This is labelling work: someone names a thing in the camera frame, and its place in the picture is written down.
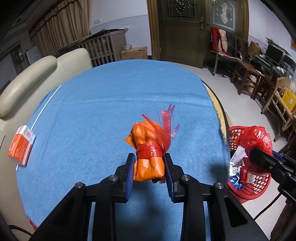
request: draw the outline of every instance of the wall socket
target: wall socket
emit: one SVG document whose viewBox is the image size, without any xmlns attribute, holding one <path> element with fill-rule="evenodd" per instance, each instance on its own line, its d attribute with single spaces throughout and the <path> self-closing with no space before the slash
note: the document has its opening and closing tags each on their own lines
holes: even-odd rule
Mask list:
<svg viewBox="0 0 296 241">
<path fill-rule="evenodd" d="M 101 20 L 98 19 L 98 20 L 94 21 L 94 24 L 98 24 L 98 23 L 100 23 L 100 22 L 101 22 Z"/>
</svg>

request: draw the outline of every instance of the brown paper bag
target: brown paper bag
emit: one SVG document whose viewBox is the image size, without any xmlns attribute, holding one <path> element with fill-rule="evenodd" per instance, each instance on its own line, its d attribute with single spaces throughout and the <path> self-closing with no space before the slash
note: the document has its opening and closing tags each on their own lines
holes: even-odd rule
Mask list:
<svg viewBox="0 0 296 241">
<path fill-rule="evenodd" d="M 255 54 L 260 54 L 260 52 L 261 48 L 259 47 L 259 44 L 251 41 L 249 45 L 249 55 L 253 57 Z"/>
</svg>

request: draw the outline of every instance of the blue tablecloth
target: blue tablecloth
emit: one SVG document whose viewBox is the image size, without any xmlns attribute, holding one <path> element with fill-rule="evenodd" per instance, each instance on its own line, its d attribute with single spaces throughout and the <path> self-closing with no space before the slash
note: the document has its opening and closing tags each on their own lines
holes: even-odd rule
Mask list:
<svg viewBox="0 0 296 241">
<path fill-rule="evenodd" d="M 157 121 L 157 112 L 169 104 L 176 105 L 172 127 L 180 124 L 169 149 L 174 164 L 200 182 L 226 183 L 227 142 L 201 79 L 167 62 L 119 61 L 65 82 L 44 109 L 33 129 L 37 137 L 28 165 L 17 172 L 26 215 L 39 226 L 76 182 L 91 185 L 114 174 L 135 152 L 124 142 L 134 122 L 143 120 L 142 113 Z M 182 212 L 165 184 L 135 182 L 129 202 L 116 204 L 117 238 L 180 240 Z"/>
</svg>

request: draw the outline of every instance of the whiteboard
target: whiteboard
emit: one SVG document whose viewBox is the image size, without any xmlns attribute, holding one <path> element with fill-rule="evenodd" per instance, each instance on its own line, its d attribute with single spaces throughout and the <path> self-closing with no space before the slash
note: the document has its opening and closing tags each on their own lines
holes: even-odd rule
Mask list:
<svg viewBox="0 0 296 241">
<path fill-rule="evenodd" d="M 36 62 L 37 60 L 41 59 L 37 46 L 31 48 L 26 52 L 30 65 Z"/>
</svg>

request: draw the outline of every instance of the rattan chair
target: rattan chair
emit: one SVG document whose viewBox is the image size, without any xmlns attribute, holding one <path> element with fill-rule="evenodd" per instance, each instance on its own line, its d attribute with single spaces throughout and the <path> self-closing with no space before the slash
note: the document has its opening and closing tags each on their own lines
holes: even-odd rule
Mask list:
<svg viewBox="0 0 296 241">
<path fill-rule="evenodd" d="M 279 132 L 276 135 L 276 137 L 274 138 L 274 141 L 276 141 L 284 131 L 288 130 L 288 128 L 290 126 L 294 127 L 294 115 L 296 115 L 296 109 L 294 109 L 293 112 L 290 112 L 288 107 L 285 105 L 282 98 L 279 96 L 279 94 L 277 92 L 278 88 L 284 88 L 284 87 L 289 88 L 290 85 L 291 85 L 291 79 L 289 79 L 288 77 L 279 77 L 279 78 L 277 78 L 274 91 L 273 91 L 271 97 L 269 98 L 269 100 L 267 101 L 266 105 L 264 106 L 264 108 L 261 111 L 261 114 L 263 114 L 266 110 L 268 110 L 279 121 L 281 121 L 281 120 L 283 121 L 283 126 L 282 127 L 280 127 L 280 124 L 279 124 Z M 278 115 L 274 114 L 270 110 L 269 106 L 270 106 L 271 103 L 274 105 L 275 109 L 277 110 Z M 293 130 L 290 133 L 288 139 L 291 137 L 294 130 L 295 130 L 295 128 L 293 128 Z"/>
</svg>

